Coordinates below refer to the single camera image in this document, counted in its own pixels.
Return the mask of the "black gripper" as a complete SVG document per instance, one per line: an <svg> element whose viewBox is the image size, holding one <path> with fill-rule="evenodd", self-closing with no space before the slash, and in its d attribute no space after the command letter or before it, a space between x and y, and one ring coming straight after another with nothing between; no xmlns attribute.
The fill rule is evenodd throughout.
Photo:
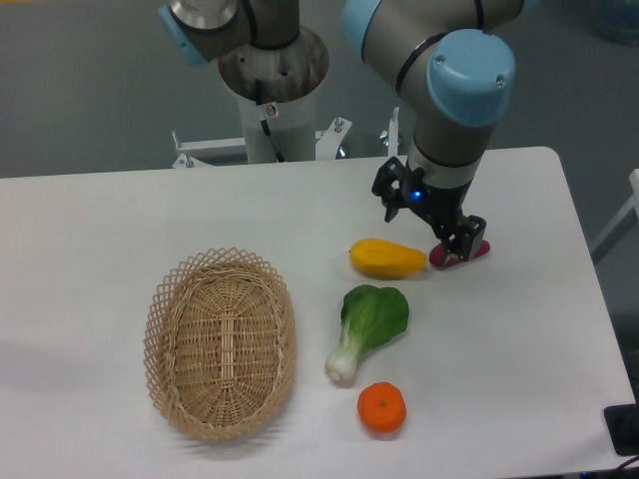
<svg viewBox="0 0 639 479"><path fill-rule="evenodd" d="M427 184L421 167L405 168L397 157L389 158L377 170L371 192L385 208L384 221L391 222L398 211L407 207L427 222L442 239L444 261L470 261L479 252L486 221L478 216L465 216L461 205L471 182L452 189Z"/></svg>

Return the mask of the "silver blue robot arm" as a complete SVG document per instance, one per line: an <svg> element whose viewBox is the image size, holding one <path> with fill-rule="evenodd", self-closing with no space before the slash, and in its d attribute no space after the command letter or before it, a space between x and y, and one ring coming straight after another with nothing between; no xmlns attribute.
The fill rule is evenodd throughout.
<svg viewBox="0 0 639 479"><path fill-rule="evenodd" d="M493 29L521 15L525 1L348 1L341 28L359 58L415 112L405 161L390 156L372 191L392 219L402 209L429 224L445 260L469 261L486 223L462 204L494 127L504 114L515 60ZM159 15L192 65L216 62L249 108L244 123L253 163L310 160L304 111L324 81L327 49L301 23L296 1L170 1Z"/></svg>

